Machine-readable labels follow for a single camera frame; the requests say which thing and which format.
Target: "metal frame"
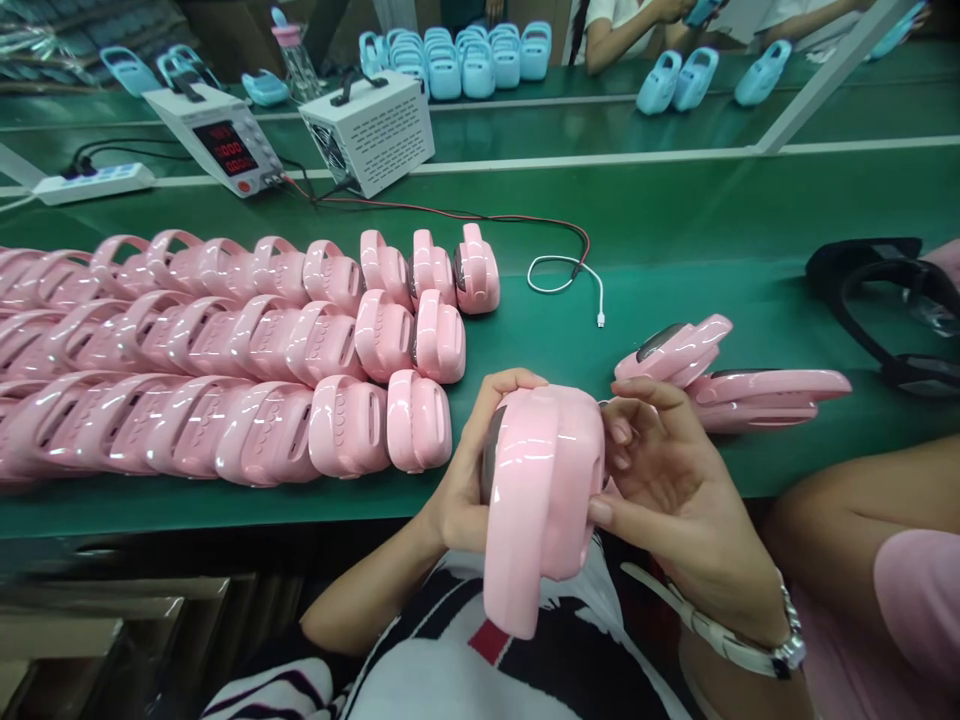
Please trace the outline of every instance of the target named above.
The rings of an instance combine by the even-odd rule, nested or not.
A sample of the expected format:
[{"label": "metal frame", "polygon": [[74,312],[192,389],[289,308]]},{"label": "metal frame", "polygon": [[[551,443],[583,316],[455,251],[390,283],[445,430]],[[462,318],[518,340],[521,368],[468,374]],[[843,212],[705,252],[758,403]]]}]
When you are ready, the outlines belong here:
[{"label": "metal frame", "polygon": [[774,120],[763,137],[753,146],[758,155],[776,155],[820,109],[827,98],[847,79],[870,54],[873,47],[906,15],[917,0],[877,0],[850,34],[844,38],[833,57],[823,64],[810,82],[797,93],[780,117]]}]

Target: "shirt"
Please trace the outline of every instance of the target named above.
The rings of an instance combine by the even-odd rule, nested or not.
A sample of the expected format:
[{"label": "shirt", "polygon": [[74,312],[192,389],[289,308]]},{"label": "shirt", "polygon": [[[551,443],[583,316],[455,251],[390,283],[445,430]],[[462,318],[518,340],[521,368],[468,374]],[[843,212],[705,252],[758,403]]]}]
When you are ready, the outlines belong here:
[{"label": "shirt", "polygon": [[482,593],[483,556],[447,553],[362,668],[311,644],[295,626],[265,646],[202,717],[690,720],[624,630],[598,536],[579,575],[541,581],[532,640],[487,620]]},{"label": "shirt", "polygon": [[[774,0],[767,14],[760,21],[758,33],[765,32],[797,15],[806,15],[832,5],[836,0]],[[794,52],[824,52],[834,49],[860,20],[862,12],[853,11],[827,23],[793,45]]]},{"label": "shirt", "polygon": [[[587,8],[587,16],[583,22],[583,41],[580,43],[580,52],[577,54],[577,65],[587,61],[587,30],[594,20],[609,20],[613,29],[616,30],[633,20],[641,10],[653,2],[653,0],[643,0],[642,3],[638,3],[637,0],[581,0],[581,2],[588,1],[590,6]],[[651,27],[643,37],[627,48],[623,57],[636,57],[646,50],[655,27]]]}]

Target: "red wire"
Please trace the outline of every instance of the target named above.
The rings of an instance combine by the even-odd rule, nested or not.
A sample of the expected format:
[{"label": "red wire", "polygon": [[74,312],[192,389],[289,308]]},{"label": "red wire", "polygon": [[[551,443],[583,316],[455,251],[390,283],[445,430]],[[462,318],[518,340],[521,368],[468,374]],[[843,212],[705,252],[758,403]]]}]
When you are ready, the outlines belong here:
[{"label": "red wire", "polygon": [[583,234],[584,239],[587,241],[586,247],[583,250],[583,255],[580,256],[580,265],[583,265],[587,260],[587,255],[590,254],[590,236],[587,234],[587,231],[584,230],[579,225],[574,225],[573,223],[567,222],[565,220],[554,220],[552,218],[541,218],[533,215],[489,215],[487,217],[481,215],[462,215],[458,213],[448,213],[443,210],[437,210],[436,208],[425,207],[423,205],[410,205],[407,203],[391,203],[384,202],[382,200],[363,200],[361,198],[322,198],[321,202],[343,202],[343,203],[360,203],[362,205],[377,205],[380,207],[393,207],[393,208],[406,208],[407,210],[421,210],[423,212],[434,213],[435,215],[442,215],[443,217],[452,218],[454,220],[531,220],[533,222],[546,222],[552,223],[554,225],[564,225],[566,227],[572,228],[579,231]]}]

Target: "hand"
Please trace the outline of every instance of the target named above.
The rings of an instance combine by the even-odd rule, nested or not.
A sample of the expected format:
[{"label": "hand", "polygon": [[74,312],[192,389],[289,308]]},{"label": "hand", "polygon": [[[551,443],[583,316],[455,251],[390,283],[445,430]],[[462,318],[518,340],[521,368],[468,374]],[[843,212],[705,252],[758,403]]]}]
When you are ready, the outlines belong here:
[{"label": "hand", "polygon": [[667,25],[679,22],[696,6],[697,0],[653,0],[650,7],[657,14],[657,20]]},{"label": "hand", "polygon": [[444,547],[477,553],[486,549],[490,509],[480,503],[480,465],[490,420],[507,393],[546,384],[542,377],[523,368],[484,378],[447,472],[421,511]]},{"label": "hand", "polygon": [[503,0],[487,0],[484,14],[487,16],[487,26],[493,30],[493,26],[503,17]]},{"label": "hand", "polygon": [[648,550],[697,609],[773,648],[789,636],[776,566],[687,394],[650,378],[615,382],[603,409],[607,468],[623,499],[590,519]]}]

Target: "power outlet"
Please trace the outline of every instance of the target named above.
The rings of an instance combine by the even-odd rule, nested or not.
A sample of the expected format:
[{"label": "power outlet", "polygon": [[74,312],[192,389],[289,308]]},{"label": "power outlet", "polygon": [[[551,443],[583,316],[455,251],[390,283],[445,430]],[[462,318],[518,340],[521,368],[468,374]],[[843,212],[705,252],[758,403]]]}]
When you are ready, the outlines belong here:
[{"label": "power outlet", "polygon": [[156,185],[157,179],[142,163],[115,165],[102,168],[90,177],[67,180],[59,175],[42,180],[33,190],[45,205],[64,205],[81,200],[93,200],[107,195],[146,190]]}]

